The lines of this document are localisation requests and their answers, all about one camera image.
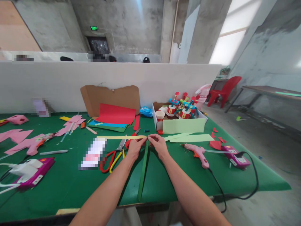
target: black cable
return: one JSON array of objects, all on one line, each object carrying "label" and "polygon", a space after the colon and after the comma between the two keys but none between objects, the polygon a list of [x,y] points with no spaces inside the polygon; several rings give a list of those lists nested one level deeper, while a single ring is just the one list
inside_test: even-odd
[{"label": "black cable", "polygon": [[247,197],[244,197],[244,198],[238,197],[238,196],[227,196],[227,197],[246,200],[248,198],[251,198],[257,192],[257,190],[259,188],[259,180],[258,180],[258,174],[257,174],[257,170],[256,170],[256,167],[255,167],[254,161],[253,161],[252,157],[249,155],[249,153],[247,153],[247,152],[239,152],[239,153],[236,154],[236,157],[237,158],[241,158],[243,156],[243,154],[247,154],[250,157],[251,161],[252,161],[252,164],[253,164],[253,167],[254,167],[254,171],[255,171],[255,177],[256,177],[256,187],[255,187],[254,191],[251,194],[249,194]]},{"label": "black cable", "polygon": [[215,179],[217,185],[219,186],[220,192],[221,192],[222,195],[223,195],[223,199],[224,199],[224,203],[225,203],[225,209],[224,209],[223,211],[221,211],[221,213],[224,213],[224,212],[226,212],[226,210],[227,210],[227,204],[226,204],[226,199],[225,199],[224,192],[223,192],[222,187],[220,186],[219,182],[217,181],[216,177],[214,176],[212,170],[211,170],[210,168],[208,168],[208,170],[211,172],[211,174],[212,174],[212,176],[214,177],[214,179]]}]

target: green tablecloth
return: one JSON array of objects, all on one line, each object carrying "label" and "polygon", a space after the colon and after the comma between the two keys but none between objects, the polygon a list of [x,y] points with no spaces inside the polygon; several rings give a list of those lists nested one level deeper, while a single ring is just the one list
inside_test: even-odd
[{"label": "green tablecloth", "polygon": [[[10,129],[23,129],[34,131],[28,138],[32,138],[41,133],[47,134],[57,132],[65,123],[59,119],[61,116],[72,117],[76,113],[56,113],[50,118],[38,118],[37,116],[26,115],[29,122],[23,125],[12,125],[8,123],[0,127],[0,132]],[[86,113],[82,113],[84,118],[88,118]],[[0,115],[0,119],[7,118],[12,115]],[[147,135],[155,133],[153,119],[141,117],[141,130],[139,135]],[[216,127],[218,136],[227,141],[228,145],[233,145],[238,151],[247,151],[240,143],[238,143],[227,132],[220,128],[216,123],[209,119],[205,126],[204,133],[211,134],[212,129]],[[119,133],[110,130],[94,128],[100,136],[121,136],[132,135],[133,128],[127,128],[125,133]],[[39,154],[33,156],[33,159],[41,157],[55,157],[55,163],[48,171],[42,181],[33,189],[23,193],[16,190],[8,191],[0,195],[0,222],[38,218],[55,215],[58,209],[64,208],[80,208],[95,189],[107,178],[109,174],[103,174],[99,170],[78,170],[78,165],[90,147],[90,144],[96,135],[87,129],[77,128],[72,135],[67,135],[63,142],[62,137],[55,137],[39,148],[39,152],[48,152],[55,150],[69,149],[69,152],[55,155]],[[117,148],[120,140],[109,140],[106,151],[112,151]],[[194,143],[205,149],[209,147],[209,142]],[[10,139],[0,143],[0,157],[3,152],[15,146]],[[220,195],[220,189],[214,178],[208,170],[204,170],[200,160],[193,157],[192,152],[186,152],[179,143],[167,142],[170,155],[179,164],[179,166],[187,173],[187,175],[195,181],[195,183],[208,195]],[[26,150],[22,150],[12,156],[9,156],[0,163],[19,163],[26,156]],[[142,169],[144,149],[141,150],[138,160],[135,162],[131,174],[123,190],[119,205],[129,205],[138,202],[137,194]],[[223,154],[205,153],[210,164],[210,168],[214,172],[217,180],[225,194],[246,194],[255,188],[255,174],[252,166],[246,171],[229,168],[229,160]],[[263,164],[256,156],[253,156],[259,177],[260,191],[278,191],[290,189],[289,184],[277,175],[274,171]],[[0,175],[7,170],[6,166],[0,167]],[[2,183],[8,184],[13,182],[17,176],[10,175]],[[145,183],[142,193],[142,202],[172,202],[177,197],[168,174],[158,159],[154,148],[150,148],[149,160],[146,169]]]}]

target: hot glue gun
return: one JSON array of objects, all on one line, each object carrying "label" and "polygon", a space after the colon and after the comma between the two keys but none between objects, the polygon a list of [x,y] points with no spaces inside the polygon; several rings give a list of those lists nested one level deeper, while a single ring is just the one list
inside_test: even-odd
[{"label": "hot glue gun", "polygon": [[205,153],[204,148],[198,147],[198,146],[193,145],[193,144],[181,144],[181,146],[183,146],[185,149],[187,149],[189,151],[193,151],[194,152],[194,157],[200,158],[200,160],[202,162],[202,167],[204,169],[209,168],[209,163],[207,162],[205,156],[203,155],[203,153]]}]

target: exit sign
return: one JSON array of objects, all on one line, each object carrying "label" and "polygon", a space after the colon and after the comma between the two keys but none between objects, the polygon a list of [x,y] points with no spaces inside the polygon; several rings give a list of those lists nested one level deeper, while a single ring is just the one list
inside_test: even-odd
[{"label": "exit sign", "polygon": [[96,26],[90,26],[91,30],[98,30]]}]

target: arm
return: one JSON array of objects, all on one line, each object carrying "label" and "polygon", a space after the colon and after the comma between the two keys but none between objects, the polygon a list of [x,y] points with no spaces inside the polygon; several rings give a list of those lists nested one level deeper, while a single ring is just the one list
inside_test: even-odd
[{"label": "arm", "polygon": [[106,225],[115,210],[125,182],[147,138],[132,140],[126,157],[84,203],[70,225]]},{"label": "arm", "polygon": [[187,176],[169,155],[165,140],[158,134],[148,136],[165,165],[178,200],[193,225],[230,225],[211,199]]}]

